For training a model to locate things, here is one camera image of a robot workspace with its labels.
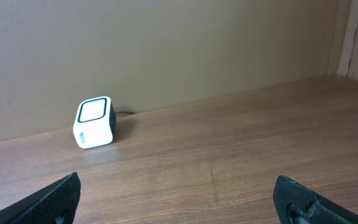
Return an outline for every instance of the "wood grain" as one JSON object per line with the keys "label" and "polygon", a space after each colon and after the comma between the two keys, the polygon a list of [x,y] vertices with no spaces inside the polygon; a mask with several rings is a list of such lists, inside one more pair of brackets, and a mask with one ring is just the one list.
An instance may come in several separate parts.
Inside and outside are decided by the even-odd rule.
{"label": "wood grain", "polygon": [[279,223],[287,175],[358,214],[358,82],[317,78],[119,118],[116,142],[70,128],[0,142],[0,209],[77,171],[75,223]]}

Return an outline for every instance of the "brown wooden surface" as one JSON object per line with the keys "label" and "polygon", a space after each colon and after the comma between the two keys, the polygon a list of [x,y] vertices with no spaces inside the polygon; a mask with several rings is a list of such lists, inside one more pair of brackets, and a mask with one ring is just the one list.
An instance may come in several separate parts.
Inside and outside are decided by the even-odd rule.
{"label": "brown wooden surface", "polygon": [[0,209],[77,171],[75,223],[279,223],[287,175],[358,214],[358,83],[319,78],[0,142]]}

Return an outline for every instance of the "white cube device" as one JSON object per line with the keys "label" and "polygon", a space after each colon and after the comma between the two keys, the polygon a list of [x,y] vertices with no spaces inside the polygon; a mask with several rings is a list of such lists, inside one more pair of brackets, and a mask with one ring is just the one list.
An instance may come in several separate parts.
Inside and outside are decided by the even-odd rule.
{"label": "white cube device", "polygon": [[107,96],[83,101],[78,106],[73,133],[83,149],[110,144],[114,139],[116,114]]}

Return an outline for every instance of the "logo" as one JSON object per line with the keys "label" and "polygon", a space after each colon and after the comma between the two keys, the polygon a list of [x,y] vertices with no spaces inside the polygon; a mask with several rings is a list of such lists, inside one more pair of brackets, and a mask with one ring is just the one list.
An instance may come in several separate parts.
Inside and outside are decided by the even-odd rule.
{"label": "logo", "polygon": [[85,135],[83,132],[80,133],[80,139],[81,139],[82,145],[85,145]]}

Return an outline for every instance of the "small white device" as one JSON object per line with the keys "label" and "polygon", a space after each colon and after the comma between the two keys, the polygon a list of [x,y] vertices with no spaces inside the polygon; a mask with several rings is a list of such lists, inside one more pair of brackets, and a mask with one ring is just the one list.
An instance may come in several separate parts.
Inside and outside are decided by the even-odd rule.
{"label": "small white device", "polygon": [[110,144],[114,139],[116,114],[110,97],[102,96],[83,101],[78,106],[73,133],[83,149]]}

